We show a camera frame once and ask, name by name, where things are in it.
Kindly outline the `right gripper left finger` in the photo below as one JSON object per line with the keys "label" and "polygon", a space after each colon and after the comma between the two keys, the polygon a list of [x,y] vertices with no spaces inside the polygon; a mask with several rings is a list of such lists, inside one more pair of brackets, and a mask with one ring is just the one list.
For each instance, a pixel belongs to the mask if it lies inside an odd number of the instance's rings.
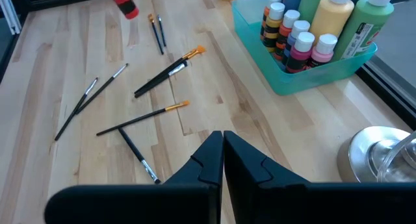
{"label": "right gripper left finger", "polygon": [[53,195],[46,223],[219,223],[223,136],[212,132],[163,184],[78,185]]}

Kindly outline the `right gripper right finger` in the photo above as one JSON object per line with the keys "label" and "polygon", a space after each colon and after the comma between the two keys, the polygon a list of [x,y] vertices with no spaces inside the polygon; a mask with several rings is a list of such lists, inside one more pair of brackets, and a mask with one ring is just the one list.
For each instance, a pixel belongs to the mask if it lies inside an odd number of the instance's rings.
{"label": "right gripper right finger", "polygon": [[411,223],[414,183],[309,182],[232,131],[224,170],[237,223]]}

